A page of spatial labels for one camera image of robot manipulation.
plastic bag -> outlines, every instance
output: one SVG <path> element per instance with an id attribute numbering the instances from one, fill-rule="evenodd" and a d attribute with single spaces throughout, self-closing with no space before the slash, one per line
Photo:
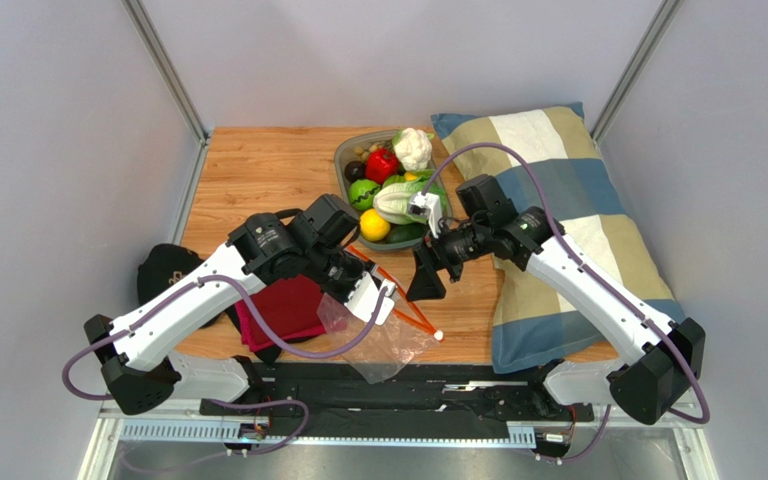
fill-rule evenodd
<path id="1" fill-rule="evenodd" d="M 401 298 L 396 308 L 410 311 Z M 355 317 L 348 309 L 331 298 L 322 297 L 317 310 L 333 348 L 345 345 L 357 336 L 366 322 Z M 369 383 L 378 383 L 393 377 L 417 355 L 437 345 L 430 335 L 390 314 L 383 325 L 376 325 L 356 347 L 342 357 Z"/>

red bell pepper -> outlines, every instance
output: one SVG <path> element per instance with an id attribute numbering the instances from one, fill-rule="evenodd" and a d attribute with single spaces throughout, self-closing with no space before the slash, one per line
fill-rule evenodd
<path id="1" fill-rule="evenodd" d="M 396 154 L 386 148 L 369 154 L 366 160 L 366 178 L 381 185 L 391 175 L 399 172 L 399 159 Z"/>

lemon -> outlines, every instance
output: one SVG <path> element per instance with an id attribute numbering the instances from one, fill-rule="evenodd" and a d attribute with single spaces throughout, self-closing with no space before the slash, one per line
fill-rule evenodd
<path id="1" fill-rule="evenodd" d="M 370 242 L 383 240 L 390 233 L 390 223 L 381 218 L 375 209 L 367 210 L 360 216 L 360 234 Z"/>

wooden tabletop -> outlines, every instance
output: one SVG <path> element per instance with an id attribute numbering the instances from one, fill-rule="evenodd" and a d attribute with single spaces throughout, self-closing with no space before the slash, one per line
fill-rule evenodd
<path id="1" fill-rule="evenodd" d="M 251 214 L 303 209 L 323 193 L 339 195 L 334 170 L 337 147 L 351 137 L 390 128 L 398 127 L 216 129 L 183 246 L 206 257 Z M 433 145 L 439 164 L 446 158 L 446 150 L 437 140 Z M 449 167 L 442 178 L 449 197 L 456 199 L 455 187 L 464 181 L 463 177 L 457 168 Z M 452 203 L 456 216 L 463 218 L 463 208 L 457 201 Z M 360 242 L 355 246 L 402 283 L 410 283 L 414 262 L 409 250 L 381 253 L 368 250 Z M 462 280 L 446 285 L 444 300 L 419 302 L 429 321 L 444 332 L 445 339 L 416 361 L 489 364 L 491 322 L 501 282 L 502 273 L 494 270 L 490 257 L 485 257 L 464 266 Z M 331 345 L 322 336 L 299 347 L 324 351 Z M 193 333 L 177 350 L 209 358 L 245 355 L 256 359 L 241 344 L 239 333 L 226 317 Z M 568 359 L 595 361 L 616 356 L 608 343 L 601 342 Z M 302 359 L 287 353 L 281 356 L 281 361 L 295 360 Z"/>

red cloth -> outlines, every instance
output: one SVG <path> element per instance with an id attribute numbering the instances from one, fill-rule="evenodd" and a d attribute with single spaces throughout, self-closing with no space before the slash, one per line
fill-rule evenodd
<path id="1" fill-rule="evenodd" d="M 299 275 L 289 280 L 278 280 L 251 296 L 260 315 L 283 340 L 315 337 L 325 333 L 316 310 L 322 300 L 319 285 Z M 274 345 L 254 320 L 245 302 L 236 303 L 242 343 L 252 352 Z"/>

